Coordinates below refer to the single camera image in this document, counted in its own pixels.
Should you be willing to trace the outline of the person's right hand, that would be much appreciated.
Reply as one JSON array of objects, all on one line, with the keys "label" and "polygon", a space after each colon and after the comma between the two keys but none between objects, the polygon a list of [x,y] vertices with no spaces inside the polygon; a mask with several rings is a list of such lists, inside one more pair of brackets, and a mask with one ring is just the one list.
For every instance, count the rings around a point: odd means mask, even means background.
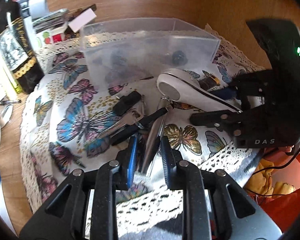
[{"label": "person's right hand", "polygon": [[266,148],[263,159],[267,161],[271,161],[272,163],[278,166],[282,165],[285,161],[288,161],[292,156],[289,155],[294,146],[287,146],[287,147],[279,147],[279,148]]}]

